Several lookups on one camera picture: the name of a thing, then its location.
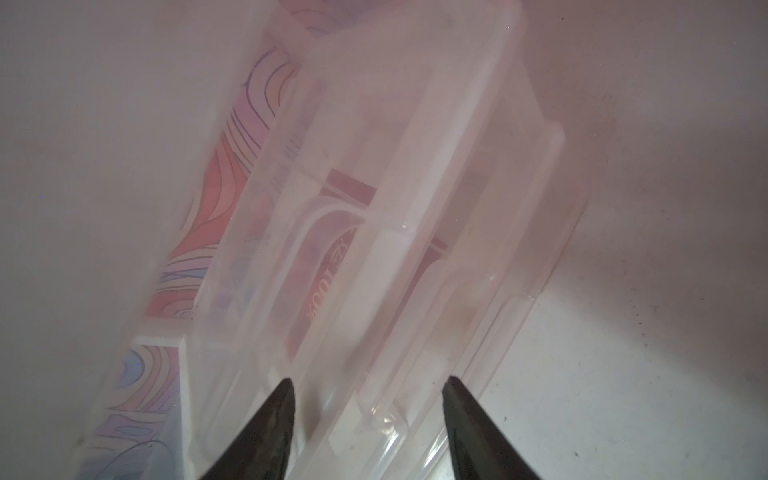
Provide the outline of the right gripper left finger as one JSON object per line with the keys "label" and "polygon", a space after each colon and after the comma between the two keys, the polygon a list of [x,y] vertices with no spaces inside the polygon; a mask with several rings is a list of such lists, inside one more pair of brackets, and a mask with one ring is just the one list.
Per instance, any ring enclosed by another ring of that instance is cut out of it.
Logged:
{"label": "right gripper left finger", "polygon": [[296,411],[290,378],[280,381],[202,480],[283,480]]}

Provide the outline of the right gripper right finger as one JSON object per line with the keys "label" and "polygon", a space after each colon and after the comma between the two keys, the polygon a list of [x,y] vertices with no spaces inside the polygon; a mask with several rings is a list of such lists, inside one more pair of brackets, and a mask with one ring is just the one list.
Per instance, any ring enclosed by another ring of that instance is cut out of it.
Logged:
{"label": "right gripper right finger", "polygon": [[455,479],[540,479],[458,377],[447,379],[442,401]]}

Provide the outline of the clear plastic drawer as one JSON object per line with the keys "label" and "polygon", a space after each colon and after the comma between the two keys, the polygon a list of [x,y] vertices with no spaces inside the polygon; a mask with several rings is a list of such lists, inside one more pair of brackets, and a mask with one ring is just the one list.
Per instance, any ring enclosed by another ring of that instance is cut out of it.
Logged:
{"label": "clear plastic drawer", "polygon": [[[585,201],[522,58],[517,1],[284,1],[227,122],[253,170],[186,335],[190,457],[202,476],[279,382],[296,394],[291,479],[426,479],[448,441],[441,390],[483,392]],[[288,176],[376,188],[357,275],[316,339],[271,345]]]}

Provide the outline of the white plastic drawer organizer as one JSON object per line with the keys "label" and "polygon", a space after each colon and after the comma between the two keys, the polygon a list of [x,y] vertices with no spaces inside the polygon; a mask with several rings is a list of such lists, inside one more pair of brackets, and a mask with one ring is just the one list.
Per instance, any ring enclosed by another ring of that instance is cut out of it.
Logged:
{"label": "white plastic drawer organizer", "polygon": [[1,5],[1,475],[69,479],[283,1]]}

